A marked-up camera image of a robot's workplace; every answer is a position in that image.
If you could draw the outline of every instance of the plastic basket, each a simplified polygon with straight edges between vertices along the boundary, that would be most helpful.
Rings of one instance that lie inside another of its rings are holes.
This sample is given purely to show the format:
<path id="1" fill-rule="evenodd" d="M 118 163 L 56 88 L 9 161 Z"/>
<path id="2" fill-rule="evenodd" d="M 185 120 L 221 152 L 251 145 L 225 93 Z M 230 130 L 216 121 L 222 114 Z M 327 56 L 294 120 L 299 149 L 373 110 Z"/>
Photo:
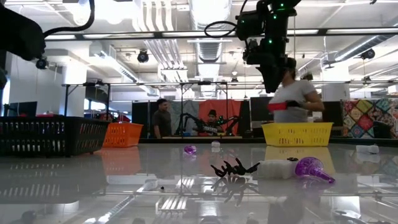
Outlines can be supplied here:
<path id="1" fill-rule="evenodd" d="M 270 146 L 327 146 L 333 123 L 263 124 L 262 131 Z"/>
<path id="2" fill-rule="evenodd" d="M 142 124 L 111 123 L 106 132 L 104 147 L 131 147 L 138 145 Z"/>
<path id="3" fill-rule="evenodd" d="M 78 117 L 1 117 L 0 156 L 76 156 L 100 150 L 108 122 Z"/>

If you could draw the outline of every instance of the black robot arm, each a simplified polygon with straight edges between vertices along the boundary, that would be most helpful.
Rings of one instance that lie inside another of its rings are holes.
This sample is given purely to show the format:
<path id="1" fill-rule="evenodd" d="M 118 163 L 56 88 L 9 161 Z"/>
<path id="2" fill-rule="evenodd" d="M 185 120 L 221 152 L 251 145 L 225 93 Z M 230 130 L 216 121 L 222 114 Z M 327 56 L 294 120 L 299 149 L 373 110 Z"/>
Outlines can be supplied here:
<path id="1" fill-rule="evenodd" d="M 184 126 L 182 126 L 182 120 L 184 117 L 185 117 L 185 122 L 184 122 Z M 187 127 L 188 119 L 192 119 L 195 122 L 198 132 L 211 131 L 211 132 L 217 133 L 216 128 L 207 126 L 206 123 L 202 119 L 196 118 L 192 114 L 189 114 L 189 113 L 182 113 L 180 115 L 180 122 L 178 124 L 178 128 L 177 128 L 177 130 L 175 130 L 175 135 L 180 135 L 183 131 L 185 131 L 185 127 Z"/>
<path id="2" fill-rule="evenodd" d="M 226 129 L 225 129 L 225 135 L 231 136 L 232 135 L 232 129 L 233 127 L 239 122 L 241 118 L 239 116 L 232 116 L 228 119 L 219 119 L 218 124 L 223 125 L 223 124 L 228 124 L 230 121 L 233 121 Z"/>

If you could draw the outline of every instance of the red object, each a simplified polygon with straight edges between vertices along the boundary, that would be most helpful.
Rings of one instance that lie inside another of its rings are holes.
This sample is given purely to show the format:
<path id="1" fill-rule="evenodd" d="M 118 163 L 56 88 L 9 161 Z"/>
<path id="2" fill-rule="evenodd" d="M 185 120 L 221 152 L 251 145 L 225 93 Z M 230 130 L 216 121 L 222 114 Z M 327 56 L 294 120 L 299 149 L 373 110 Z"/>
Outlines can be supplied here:
<path id="1" fill-rule="evenodd" d="M 267 106 L 269 111 L 286 110 L 287 103 L 269 103 Z"/>
<path id="2" fill-rule="evenodd" d="M 199 104 L 199 113 L 198 113 L 199 119 L 207 121 L 208 113 L 210 110 L 216 110 L 217 119 L 219 116 L 223 116 L 224 119 L 228 119 L 232 116 L 239 116 L 241 112 L 241 102 L 236 100 L 228 100 L 228 117 L 226 115 L 226 100 L 206 100 L 204 102 L 201 102 Z M 225 131 L 225 129 L 231 123 L 232 121 L 230 121 L 228 124 L 222 125 L 221 127 Z M 235 125 L 232 128 L 232 133 L 234 135 L 236 135 L 236 133 L 238 132 L 238 125 L 239 124 Z"/>
<path id="3" fill-rule="evenodd" d="M 134 123 L 109 124 L 103 147 L 130 147 L 138 145 L 142 127 L 142 124 Z"/>
<path id="4" fill-rule="evenodd" d="M 131 120 L 128 117 L 126 117 L 125 115 L 122 114 L 122 115 L 118 116 L 118 121 L 130 122 Z"/>

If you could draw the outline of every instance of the purple plastic object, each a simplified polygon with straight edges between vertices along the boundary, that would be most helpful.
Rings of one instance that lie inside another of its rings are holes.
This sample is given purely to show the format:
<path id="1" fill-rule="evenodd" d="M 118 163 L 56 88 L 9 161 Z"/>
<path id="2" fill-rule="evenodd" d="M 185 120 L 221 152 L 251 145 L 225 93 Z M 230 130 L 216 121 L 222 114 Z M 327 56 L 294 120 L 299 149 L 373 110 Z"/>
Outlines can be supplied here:
<path id="1" fill-rule="evenodd" d="M 296 165 L 296 175 L 299 177 L 311 175 L 319 177 L 329 182 L 334 183 L 336 180 L 323 171 L 322 162 L 315 157 L 305 157 L 301 159 Z"/>
<path id="2" fill-rule="evenodd" d="M 197 153 L 197 148 L 195 146 L 185 146 L 184 152 L 189 155 L 195 155 Z"/>

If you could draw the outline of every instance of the black cable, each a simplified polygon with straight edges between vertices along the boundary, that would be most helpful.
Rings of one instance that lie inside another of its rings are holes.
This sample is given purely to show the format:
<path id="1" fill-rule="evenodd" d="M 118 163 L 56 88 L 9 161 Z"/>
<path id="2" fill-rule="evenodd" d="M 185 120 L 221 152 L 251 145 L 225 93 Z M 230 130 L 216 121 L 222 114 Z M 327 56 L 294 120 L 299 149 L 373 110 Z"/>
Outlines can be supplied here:
<path id="1" fill-rule="evenodd" d="M 247 1 L 248 1 L 248 0 L 244 0 L 244 2 L 243 2 L 243 5 L 242 5 L 242 7 L 241 7 L 241 14 L 242 14 L 242 12 L 243 12 L 244 6 L 246 5 Z"/>
<path id="2" fill-rule="evenodd" d="M 240 14 L 242 14 L 243 9 L 244 9 L 244 6 L 246 5 L 247 1 L 248 1 L 248 0 L 244 0 L 243 5 L 242 5 L 242 7 L 241 7 L 241 12 L 240 12 Z M 214 26 L 214 25 L 217 25 L 217 24 L 227 24 L 227 25 L 233 26 L 233 28 L 232 28 L 231 30 L 229 30 L 227 33 L 223 34 L 223 35 L 210 35 L 209 33 L 207 33 L 207 30 L 208 30 L 210 27 L 212 27 L 212 26 Z M 237 26 L 237 25 L 236 25 L 235 23 L 230 22 L 230 21 L 216 21 L 216 22 L 212 22 L 211 24 L 208 24 L 208 25 L 205 27 L 205 35 L 206 35 L 207 37 L 214 38 L 214 39 L 219 39 L 219 38 L 227 37 L 228 35 L 230 35 L 232 32 L 234 32 L 234 31 L 236 30 L 236 26 Z"/>
<path id="3" fill-rule="evenodd" d="M 94 0 L 88 0 L 88 1 L 90 3 L 90 17 L 88 18 L 86 24 L 84 24 L 82 26 L 78 26 L 78 27 L 53 28 L 53 29 L 50 29 L 50 30 L 47 30 L 46 32 L 44 32 L 43 33 L 44 37 L 48 37 L 49 35 L 52 35 L 57 32 L 65 32 L 65 31 L 79 32 L 79 31 L 87 30 L 88 28 L 90 28 L 91 25 L 93 25 L 94 19 L 95 19 L 95 3 L 94 3 Z"/>

